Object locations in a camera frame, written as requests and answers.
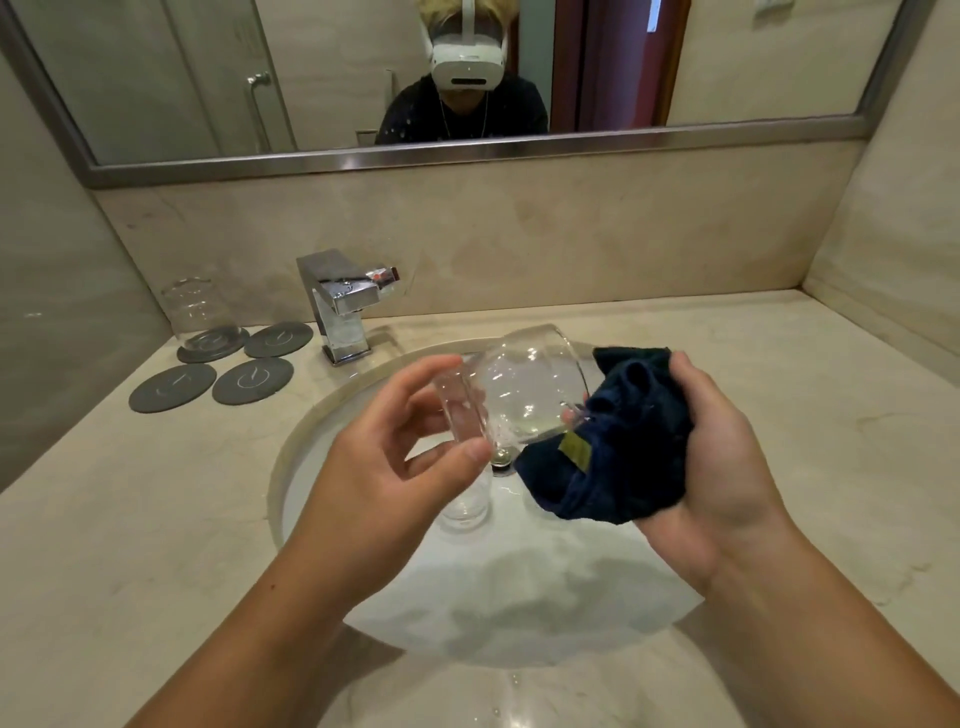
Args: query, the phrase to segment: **hand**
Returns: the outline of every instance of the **hand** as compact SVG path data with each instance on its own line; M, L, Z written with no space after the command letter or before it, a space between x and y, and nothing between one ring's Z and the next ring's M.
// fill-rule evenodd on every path
M490 462L483 438L443 443L408 460L417 441L447 430L431 380L463 363L430 356L403 369L334 440L281 553L301 578L348 612L389 584L430 524Z
M670 373L684 389L694 424L686 496L636 525L671 569L708 596L718 572L741 568L796 526L746 416L686 354L673 354Z

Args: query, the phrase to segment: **towel label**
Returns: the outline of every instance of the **towel label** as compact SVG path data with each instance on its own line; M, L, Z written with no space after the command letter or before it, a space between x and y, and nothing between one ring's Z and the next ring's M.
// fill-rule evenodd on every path
M593 453L593 448L576 432L567 432L564 435L560 442L560 452L566 455L581 473L586 473L589 470L590 455Z

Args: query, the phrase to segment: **black shirt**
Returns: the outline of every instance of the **black shirt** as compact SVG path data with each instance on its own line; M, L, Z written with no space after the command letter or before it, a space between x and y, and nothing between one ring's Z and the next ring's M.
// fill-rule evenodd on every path
M404 88L390 104L377 144L422 144L448 139L529 136L548 132L546 108L537 87L513 74L489 91L466 116L441 101L432 76Z

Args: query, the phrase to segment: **blonde hair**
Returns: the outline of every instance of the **blonde hair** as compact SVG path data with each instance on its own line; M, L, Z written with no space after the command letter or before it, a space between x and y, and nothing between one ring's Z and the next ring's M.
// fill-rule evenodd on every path
M476 5L477 12L488 12L504 30L520 15L519 0L476 0ZM460 12L463 6L462 0L417 0L417 10L427 28Z

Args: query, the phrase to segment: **mirror frame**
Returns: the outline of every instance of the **mirror frame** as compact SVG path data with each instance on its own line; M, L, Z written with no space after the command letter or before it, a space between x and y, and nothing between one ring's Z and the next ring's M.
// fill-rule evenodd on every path
M876 132L936 2L903 0L852 114L141 164L97 163L24 33L10 0L0 0L0 48L77 179L89 189L112 189L495 159L869 139Z

